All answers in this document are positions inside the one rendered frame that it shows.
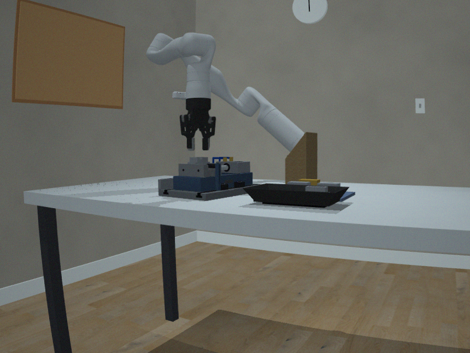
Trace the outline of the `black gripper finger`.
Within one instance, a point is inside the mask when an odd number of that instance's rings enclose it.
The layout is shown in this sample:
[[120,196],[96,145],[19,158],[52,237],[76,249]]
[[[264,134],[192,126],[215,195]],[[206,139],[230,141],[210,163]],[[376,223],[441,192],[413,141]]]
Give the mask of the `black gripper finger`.
[[[195,122],[195,125],[191,127],[190,121],[190,114],[189,115],[180,115],[180,127],[181,127],[181,135],[187,138],[187,150],[194,151],[195,150],[195,132],[198,130],[199,123],[202,119],[201,116],[198,116]],[[186,131],[185,131],[186,128]]]
[[[210,147],[210,137],[214,136],[215,134],[215,123],[216,123],[216,117],[213,116],[207,118],[207,116],[203,117],[205,128],[199,128],[199,130],[202,133],[202,150],[209,150]],[[211,129],[211,132],[210,132]],[[206,132],[206,133],[205,133]]]

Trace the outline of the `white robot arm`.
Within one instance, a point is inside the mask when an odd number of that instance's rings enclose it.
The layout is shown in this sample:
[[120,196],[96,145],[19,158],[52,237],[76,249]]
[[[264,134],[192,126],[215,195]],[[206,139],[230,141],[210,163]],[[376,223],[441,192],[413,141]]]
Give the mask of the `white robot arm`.
[[158,65],[165,65],[182,57],[187,67],[186,92],[174,91],[172,98],[211,99],[212,92],[249,117],[252,117],[260,107],[258,123],[291,152],[304,132],[252,87],[247,87],[239,98],[235,99],[221,71],[212,66],[215,49],[215,39],[208,34],[185,33],[184,37],[173,39],[166,34],[158,33],[150,44],[146,56]]

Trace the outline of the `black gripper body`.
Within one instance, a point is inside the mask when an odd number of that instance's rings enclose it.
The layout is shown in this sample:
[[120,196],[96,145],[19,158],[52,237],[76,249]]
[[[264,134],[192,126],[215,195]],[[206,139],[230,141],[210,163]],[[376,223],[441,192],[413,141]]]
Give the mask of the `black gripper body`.
[[[210,98],[188,98],[186,99],[186,110],[188,115],[190,114],[190,125],[195,125],[198,116],[202,116],[201,122],[199,123],[200,128],[205,128],[203,117],[207,116],[209,120],[208,111],[211,109]],[[198,128],[199,128],[198,127]]]

